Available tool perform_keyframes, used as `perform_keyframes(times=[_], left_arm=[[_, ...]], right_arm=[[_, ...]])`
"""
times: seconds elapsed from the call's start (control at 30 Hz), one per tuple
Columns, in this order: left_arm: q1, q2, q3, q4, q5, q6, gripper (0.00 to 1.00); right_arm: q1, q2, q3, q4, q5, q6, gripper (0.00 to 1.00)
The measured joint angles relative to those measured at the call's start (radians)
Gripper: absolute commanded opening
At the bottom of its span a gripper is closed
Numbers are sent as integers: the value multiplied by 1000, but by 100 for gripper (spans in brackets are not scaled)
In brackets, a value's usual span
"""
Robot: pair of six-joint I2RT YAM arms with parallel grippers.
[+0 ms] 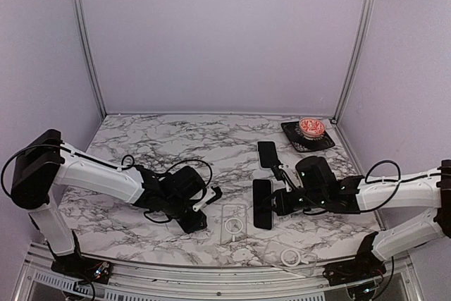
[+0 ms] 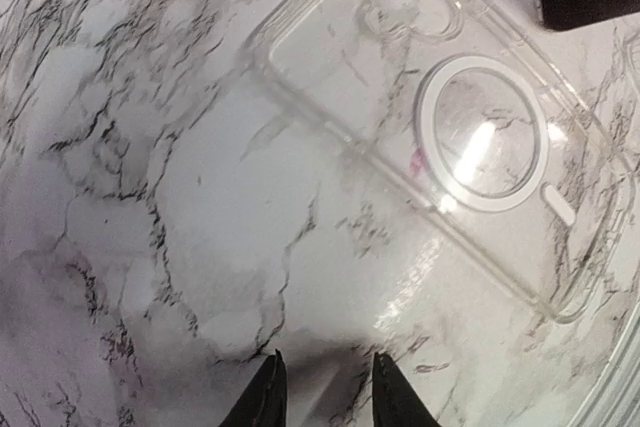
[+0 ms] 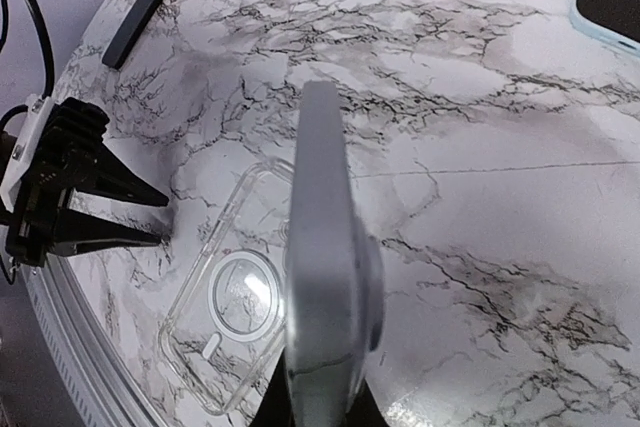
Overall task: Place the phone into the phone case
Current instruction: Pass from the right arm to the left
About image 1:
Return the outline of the pink smartphone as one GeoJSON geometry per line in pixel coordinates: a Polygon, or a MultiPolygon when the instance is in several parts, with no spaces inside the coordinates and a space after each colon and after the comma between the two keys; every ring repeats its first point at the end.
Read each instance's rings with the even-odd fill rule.
{"type": "Polygon", "coordinates": [[[275,142],[258,141],[257,152],[260,167],[263,169],[271,169],[280,165],[275,142]]]}

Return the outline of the clear magsafe phone case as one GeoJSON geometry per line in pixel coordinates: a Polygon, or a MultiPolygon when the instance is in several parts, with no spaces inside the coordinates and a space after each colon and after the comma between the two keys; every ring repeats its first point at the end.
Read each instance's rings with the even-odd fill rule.
{"type": "Polygon", "coordinates": [[[266,244],[261,259],[273,268],[302,277],[312,276],[318,261],[317,255],[310,251],[275,240],[266,244]]]}

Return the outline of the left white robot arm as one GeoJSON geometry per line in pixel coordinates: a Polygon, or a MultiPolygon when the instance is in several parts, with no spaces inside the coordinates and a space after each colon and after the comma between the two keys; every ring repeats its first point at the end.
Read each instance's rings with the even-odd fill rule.
{"type": "Polygon", "coordinates": [[[84,276],[89,261],[80,254],[74,233],[51,198],[53,186],[72,186],[108,195],[142,209],[143,214],[162,213],[176,221],[185,233],[206,228],[202,208],[218,193],[186,161],[175,173],[156,173],[142,165],[115,165],[90,156],[61,139],[50,129],[8,160],[14,165],[10,188],[4,192],[28,212],[47,240],[55,258],[74,276],[84,276]]]}

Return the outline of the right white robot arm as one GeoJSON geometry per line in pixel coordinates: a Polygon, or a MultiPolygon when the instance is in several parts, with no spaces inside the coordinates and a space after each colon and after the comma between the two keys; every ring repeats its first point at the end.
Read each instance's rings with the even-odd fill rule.
{"type": "Polygon", "coordinates": [[[364,278],[400,252],[412,249],[438,238],[450,236],[450,161],[431,170],[375,178],[335,177],[322,156],[308,156],[295,165],[295,175],[289,167],[277,164],[271,169],[285,187],[264,194],[258,208],[285,216],[302,209],[320,209],[326,213],[360,215],[379,209],[422,207],[424,211],[414,218],[387,231],[366,236],[349,272],[355,278],[364,278]]]}

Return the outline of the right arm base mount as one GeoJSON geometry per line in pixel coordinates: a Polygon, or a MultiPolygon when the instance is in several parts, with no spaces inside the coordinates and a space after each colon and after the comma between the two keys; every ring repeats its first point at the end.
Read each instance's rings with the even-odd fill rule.
{"type": "Polygon", "coordinates": [[[323,277],[329,286],[353,283],[386,273],[384,261],[372,252],[373,241],[378,232],[364,237],[353,259],[334,262],[324,266],[323,277]]]}

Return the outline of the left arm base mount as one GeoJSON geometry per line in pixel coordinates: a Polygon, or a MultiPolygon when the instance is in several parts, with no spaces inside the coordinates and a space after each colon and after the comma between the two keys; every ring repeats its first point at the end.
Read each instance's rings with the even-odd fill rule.
{"type": "Polygon", "coordinates": [[[112,263],[82,255],[75,232],[72,231],[75,249],[67,255],[57,255],[47,244],[54,260],[51,270],[73,278],[80,278],[85,283],[93,282],[106,285],[109,282],[112,263]]]}

